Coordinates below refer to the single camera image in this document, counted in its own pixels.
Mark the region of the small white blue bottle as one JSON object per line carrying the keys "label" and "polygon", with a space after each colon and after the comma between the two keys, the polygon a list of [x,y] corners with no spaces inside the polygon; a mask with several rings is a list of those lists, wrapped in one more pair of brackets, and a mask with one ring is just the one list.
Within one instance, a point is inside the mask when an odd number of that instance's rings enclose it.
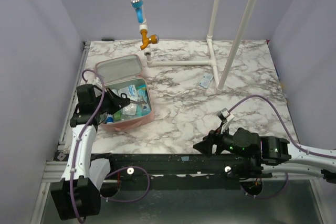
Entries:
{"label": "small white blue bottle", "polygon": [[107,115],[106,124],[112,124],[112,123],[114,123],[113,116],[112,115]]}

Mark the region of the small blue white sachet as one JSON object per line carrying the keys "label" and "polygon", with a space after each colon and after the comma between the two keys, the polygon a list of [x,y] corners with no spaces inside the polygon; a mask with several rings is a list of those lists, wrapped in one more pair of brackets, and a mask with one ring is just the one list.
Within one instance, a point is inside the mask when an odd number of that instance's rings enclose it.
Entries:
{"label": "small blue white sachet", "polygon": [[211,73],[205,73],[205,74],[202,76],[202,78],[201,78],[201,80],[200,80],[200,82],[199,82],[199,85],[200,85],[201,87],[207,89],[207,88],[209,87],[210,83],[212,82],[213,77],[214,77],[214,76],[213,76]]}

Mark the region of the clear zip bag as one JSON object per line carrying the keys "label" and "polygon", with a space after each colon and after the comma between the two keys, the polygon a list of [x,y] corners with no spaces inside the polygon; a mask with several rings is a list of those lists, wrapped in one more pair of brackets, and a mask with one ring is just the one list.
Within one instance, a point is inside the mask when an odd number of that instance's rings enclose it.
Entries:
{"label": "clear zip bag", "polygon": [[136,104],[131,103],[130,105],[122,109],[122,114],[126,116],[137,116],[138,106]]}

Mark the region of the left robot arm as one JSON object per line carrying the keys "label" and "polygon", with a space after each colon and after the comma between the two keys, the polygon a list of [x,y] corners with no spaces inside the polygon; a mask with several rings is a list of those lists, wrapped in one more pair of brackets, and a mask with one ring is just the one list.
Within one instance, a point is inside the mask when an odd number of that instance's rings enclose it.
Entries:
{"label": "left robot arm", "polygon": [[93,84],[78,86],[76,93],[78,102],[69,122],[71,149],[60,181],[51,185],[51,195],[61,220],[85,223],[87,217],[100,212],[100,188],[104,179],[112,179],[123,171],[106,158],[91,161],[100,118],[122,110],[134,100],[125,93],[117,95],[110,88]]}

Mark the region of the blue cotton swab packet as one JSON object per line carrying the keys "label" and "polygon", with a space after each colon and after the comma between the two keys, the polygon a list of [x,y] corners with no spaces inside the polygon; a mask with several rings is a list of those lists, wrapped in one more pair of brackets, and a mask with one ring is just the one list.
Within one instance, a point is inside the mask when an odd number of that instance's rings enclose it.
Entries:
{"label": "blue cotton swab packet", "polygon": [[150,106],[150,102],[149,102],[149,95],[148,95],[148,91],[146,88],[146,85],[141,85],[141,86],[136,86],[136,90],[138,92],[138,98],[137,101],[140,101],[140,104],[137,104],[137,112],[136,115],[138,117],[141,116],[146,116],[148,114],[151,113],[152,109]]}

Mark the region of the white blue gauze packet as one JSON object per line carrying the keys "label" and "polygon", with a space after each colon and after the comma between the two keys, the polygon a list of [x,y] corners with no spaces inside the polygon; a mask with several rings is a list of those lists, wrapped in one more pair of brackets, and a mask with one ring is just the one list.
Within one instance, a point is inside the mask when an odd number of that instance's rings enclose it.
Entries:
{"label": "white blue gauze packet", "polygon": [[118,90],[118,94],[120,95],[121,93],[125,93],[127,96],[132,97],[135,100],[135,97],[139,97],[138,91],[136,90],[136,86],[134,84],[120,88]]}

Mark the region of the small green medicine box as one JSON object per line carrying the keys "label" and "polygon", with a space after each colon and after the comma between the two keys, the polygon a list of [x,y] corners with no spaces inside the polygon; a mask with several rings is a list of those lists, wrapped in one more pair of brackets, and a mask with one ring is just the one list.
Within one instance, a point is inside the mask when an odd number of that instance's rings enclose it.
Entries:
{"label": "small green medicine box", "polygon": [[113,121],[114,122],[119,122],[122,119],[122,113],[121,111],[116,112],[115,114],[112,115]]}

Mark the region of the orange brass faucet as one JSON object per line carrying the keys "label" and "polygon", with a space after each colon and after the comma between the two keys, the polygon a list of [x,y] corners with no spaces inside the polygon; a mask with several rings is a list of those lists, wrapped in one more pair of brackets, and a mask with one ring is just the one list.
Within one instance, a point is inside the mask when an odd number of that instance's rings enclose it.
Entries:
{"label": "orange brass faucet", "polygon": [[140,30],[140,34],[142,36],[142,45],[140,46],[141,50],[144,50],[150,44],[157,44],[160,39],[157,34],[151,35],[148,37],[148,31],[146,29]]}

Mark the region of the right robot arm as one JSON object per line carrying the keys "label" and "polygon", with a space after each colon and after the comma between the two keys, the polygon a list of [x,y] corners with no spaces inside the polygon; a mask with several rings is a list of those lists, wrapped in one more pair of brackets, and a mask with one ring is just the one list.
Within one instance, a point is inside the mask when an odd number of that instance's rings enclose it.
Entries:
{"label": "right robot arm", "polygon": [[296,147],[285,138],[260,136],[244,128],[233,135],[229,129],[216,129],[203,138],[209,142],[205,150],[216,155],[229,151],[237,155],[237,164],[225,172],[235,179],[259,178],[274,172],[307,174],[335,183],[335,151]]}

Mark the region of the white PVC pipe frame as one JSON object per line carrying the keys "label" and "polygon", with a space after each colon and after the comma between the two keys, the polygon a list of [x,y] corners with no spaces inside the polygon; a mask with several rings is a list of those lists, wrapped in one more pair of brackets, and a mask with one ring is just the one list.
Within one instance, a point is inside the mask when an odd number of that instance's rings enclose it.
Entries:
{"label": "white PVC pipe frame", "polygon": [[[212,9],[212,15],[211,15],[211,20],[210,20],[210,24],[209,24],[209,29],[208,29],[208,33],[206,36],[206,43],[208,46],[208,51],[209,51],[209,59],[208,60],[201,60],[201,61],[154,61],[152,59],[152,51],[151,51],[151,45],[148,45],[147,48],[145,48],[143,51],[143,54],[146,57],[146,62],[147,65],[149,67],[163,67],[163,66],[210,66],[212,68],[213,71],[213,75],[214,75],[214,82],[215,82],[215,92],[217,94],[220,94],[223,92],[224,90],[224,84],[227,80],[228,74],[231,70],[233,61],[236,57],[237,54],[237,50],[238,47],[240,45],[240,42],[242,40],[243,34],[246,30],[246,27],[248,25],[248,22],[250,20],[250,17],[252,15],[252,12],[254,10],[255,4],[257,0],[248,0],[247,4],[245,6],[244,9],[244,13],[243,16],[241,18],[239,27],[238,27],[238,31],[237,34],[235,36],[235,39],[233,41],[233,44],[231,46],[224,70],[222,72],[222,74],[219,74],[218,71],[218,67],[217,67],[217,60],[215,57],[215,52],[214,52],[214,48],[213,48],[213,32],[214,32],[214,27],[215,27],[215,22],[216,22],[216,16],[217,16],[217,11],[218,11],[218,7],[219,7],[219,1],[220,0],[214,0],[214,4],[213,4],[213,9]],[[143,15],[144,15],[144,22],[139,24],[139,32],[142,29],[146,29],[148,31],[148,25],[147,25],[147,21],[145,18],[145,14],[143,11]]]}

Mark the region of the metal scissors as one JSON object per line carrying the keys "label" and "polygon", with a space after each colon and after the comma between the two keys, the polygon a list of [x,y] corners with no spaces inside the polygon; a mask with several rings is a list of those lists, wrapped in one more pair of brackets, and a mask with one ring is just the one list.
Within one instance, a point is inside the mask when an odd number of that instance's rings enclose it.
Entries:
{"label": "metal scissors", "polygon": [[136,98],[136,100],[135,100],[132,97],[127,96],[125,93],[121,93],[120,97],[130,101],[130,103],[132,103],[132,104],[145,104],[146,103],[145,100],[140,100],[138,97],[135,97]]}

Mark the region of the pink medicine kit case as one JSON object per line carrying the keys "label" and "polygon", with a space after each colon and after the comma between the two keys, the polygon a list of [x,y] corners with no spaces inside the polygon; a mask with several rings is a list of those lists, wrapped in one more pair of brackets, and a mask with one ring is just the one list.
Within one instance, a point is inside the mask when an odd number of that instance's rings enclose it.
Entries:
{"label": "pink medicine kit case", "polygon": [[141,77],[143,70],[142,63],[138,55],[127,55],[115,59],[105,60],[97,63],[94,70],[102,77],[105,87],[118,94],[120,88],[134,84],[135,86],[146,85],[151,113],[146,116],[126,116],[122,114],[119,122],[106,124],[106,119],[102,123],[102,128],[108,132],[125,132],[138,126],[148,124],[154,120],[154,108],[149,93],[146,80]]}

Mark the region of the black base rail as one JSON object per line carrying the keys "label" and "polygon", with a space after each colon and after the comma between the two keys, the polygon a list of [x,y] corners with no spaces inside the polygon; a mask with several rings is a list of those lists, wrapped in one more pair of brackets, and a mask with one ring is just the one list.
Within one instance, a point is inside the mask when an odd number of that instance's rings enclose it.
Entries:
{"label": "black base rail", "polygon": [[133,166],[132,175],[120,172],[121,190],[239,190],[240,181],[270,178],[270,172],[255,167],[253,159],[234,154],[206,157],[202,154],[110,154],[111,170]]}

